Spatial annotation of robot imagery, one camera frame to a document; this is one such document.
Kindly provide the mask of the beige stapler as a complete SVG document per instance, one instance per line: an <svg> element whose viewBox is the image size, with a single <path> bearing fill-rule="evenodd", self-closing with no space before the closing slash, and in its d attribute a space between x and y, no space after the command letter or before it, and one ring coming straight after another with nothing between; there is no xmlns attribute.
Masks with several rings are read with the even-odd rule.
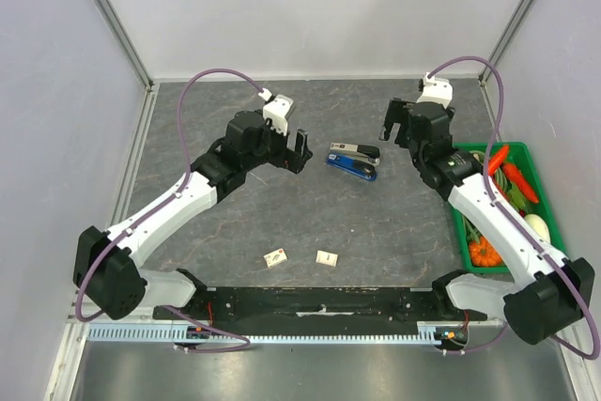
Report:
<svg viewBox="0 0 601 401"><path fill-rule="evenodd" d="M331 143L330 152L336 152L354 160L368 162L373 165L379 164L380 159L380 149L369 145Z"/></svg>

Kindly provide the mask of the blue stapler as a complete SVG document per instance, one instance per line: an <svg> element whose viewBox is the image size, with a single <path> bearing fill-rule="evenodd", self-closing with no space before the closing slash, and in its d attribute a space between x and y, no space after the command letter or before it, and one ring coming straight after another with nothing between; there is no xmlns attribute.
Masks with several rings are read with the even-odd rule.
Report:
<svg viewBox="0 0 601 401"><path fill-rule="evenodd" d="M326 164L367 181L374 181L378 176L376 167L373 164L336 152L328 154Z"/></svg>

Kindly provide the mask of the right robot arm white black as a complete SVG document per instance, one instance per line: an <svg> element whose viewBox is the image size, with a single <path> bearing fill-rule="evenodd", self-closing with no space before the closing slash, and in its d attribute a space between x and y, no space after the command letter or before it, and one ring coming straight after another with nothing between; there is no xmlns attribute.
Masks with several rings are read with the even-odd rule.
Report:
<svg viewBox="0 0 601 401"><path fill-rule="evenodd" d="M569 259L545 242L495 192L487 169L453 144L455 111L431 101L389 102L380 138L408 150L423 182L463 214L501 256L512 282L478 277L461 270L438 283L430 296L432 313L444 320L471 310L504 320L525 343L536 345L581 319L589 310L594 269L584 258Z"/></svg>

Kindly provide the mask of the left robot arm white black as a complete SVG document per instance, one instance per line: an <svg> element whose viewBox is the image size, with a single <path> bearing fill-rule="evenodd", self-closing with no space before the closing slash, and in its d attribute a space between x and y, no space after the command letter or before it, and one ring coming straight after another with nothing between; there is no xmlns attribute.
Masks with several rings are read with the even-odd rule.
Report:
<svg viewBox="0 0 601 401"><path fill-rule="evenodd" d="M215 207L245 183L262 164L298 174L313 156L307 134L299 130L287 145L293 106L282 97L256 111L235 114L224 137L198 157L184 175L146 207L105 231L88 227L79 237L73 272L78 288L75 314L81 321L84 300L93 301L113 320L138 307L173 305L188 319L204 314L206 295L186 270L144 270L146 260L189 220Z"/></svg>

